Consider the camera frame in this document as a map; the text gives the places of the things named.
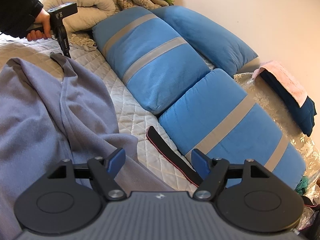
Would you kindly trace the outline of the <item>person's left hand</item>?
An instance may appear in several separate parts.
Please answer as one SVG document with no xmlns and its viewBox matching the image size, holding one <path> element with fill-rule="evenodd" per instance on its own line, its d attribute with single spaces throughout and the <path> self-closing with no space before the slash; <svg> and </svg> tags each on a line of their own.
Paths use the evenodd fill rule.
<svg viewBox="0 0 320 240">
<path fill-rule="evenodd" d="M 50 27 L 50 15 L 44 9 L 35 18 L 33 29 L 27 29 L 26 38 L 28 41 L 52 38 Z"/>
</svg>

